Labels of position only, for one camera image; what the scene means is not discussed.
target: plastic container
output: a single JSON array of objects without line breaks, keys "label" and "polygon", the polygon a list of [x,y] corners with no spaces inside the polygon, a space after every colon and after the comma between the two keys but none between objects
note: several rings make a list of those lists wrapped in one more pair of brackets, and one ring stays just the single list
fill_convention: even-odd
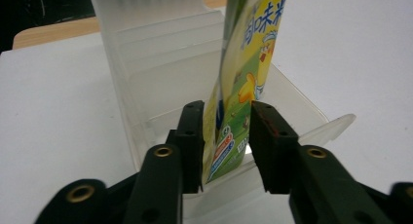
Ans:
[{"label": "plastic container", "polygon": [[[146,151],[176,129],[182,107],[207,101],[218,76],[224,17],[203,0],[92,0],[136,169]],[[300,135],[302,144],[324,145],[354,119],[328,122],[276,67],[264,97]],[[187,221],[214,211],[262,186],[252,156],[233,172],[184,196]]]}]

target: white table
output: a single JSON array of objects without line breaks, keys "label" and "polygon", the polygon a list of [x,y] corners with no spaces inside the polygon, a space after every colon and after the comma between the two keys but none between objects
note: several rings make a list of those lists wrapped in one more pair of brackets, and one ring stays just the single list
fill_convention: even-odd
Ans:
[{"label": "white table", "polygon": [[[273,60],[328,118],[357,115],[326,147],[382,192],[413,181],[411,2],[287,0]],[[33,222],[76,179],[135,172],[99,34],[1,55],[0,157],[0,223]],[[287,197],[259,194],[215,223],[292,222]]]}]

